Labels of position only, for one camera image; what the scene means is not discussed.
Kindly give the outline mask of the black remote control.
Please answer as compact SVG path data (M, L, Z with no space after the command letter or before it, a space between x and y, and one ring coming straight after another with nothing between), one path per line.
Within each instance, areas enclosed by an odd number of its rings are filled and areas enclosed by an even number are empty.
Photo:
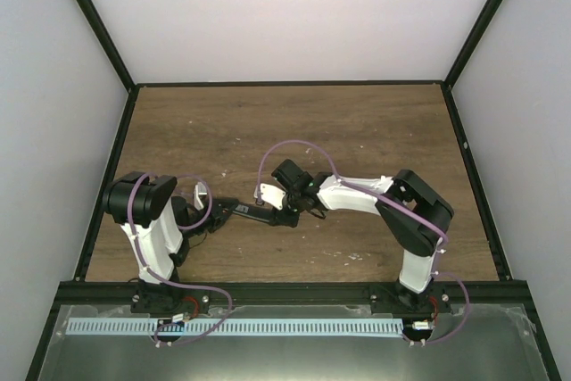
M271 226L275 225L277 221L276 213L273 209L266 209L258 205L238 202L232 209L232 213Z

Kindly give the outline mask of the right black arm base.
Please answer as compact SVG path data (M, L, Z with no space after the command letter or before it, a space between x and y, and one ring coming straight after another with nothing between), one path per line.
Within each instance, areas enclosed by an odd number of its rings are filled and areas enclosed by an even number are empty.
M395 281L373 283L368 289L368 297L371 307L380 312L424 314L437 309L438 312L449 313L450 304L442 300L444 292L444 289L431 282L424 292L417 294Z

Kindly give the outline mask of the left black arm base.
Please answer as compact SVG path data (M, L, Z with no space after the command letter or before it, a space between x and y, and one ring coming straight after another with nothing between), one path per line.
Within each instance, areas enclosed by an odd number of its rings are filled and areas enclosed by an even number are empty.
M201 313L209 308L211 293L138 280L132 296L131 311L154 315Z

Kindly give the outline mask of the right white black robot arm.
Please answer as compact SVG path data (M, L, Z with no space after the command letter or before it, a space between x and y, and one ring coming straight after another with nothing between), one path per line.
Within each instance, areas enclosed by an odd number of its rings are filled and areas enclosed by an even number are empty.
M277 184L260 181L254 196L277 211L315 211L321 216L328 211L358 211L380 217L403 249L395 285L397 303L408 312L427 303L427 289L448 244L454 210L419 175L401 170L380 178L348 178L336 171L312 176L287 159L272 177Z

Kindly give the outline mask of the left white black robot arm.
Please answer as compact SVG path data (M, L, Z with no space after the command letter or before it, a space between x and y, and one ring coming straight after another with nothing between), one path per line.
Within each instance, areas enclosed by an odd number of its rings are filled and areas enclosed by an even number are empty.
M215 199L198 179L187 200L177 193L178 178L133 171L108 185L103 209L127 236L138 266L138 278L156 284L151 302L164 313L175 311L182 291L178 281L193 236L220 229L239 205L236 198Z

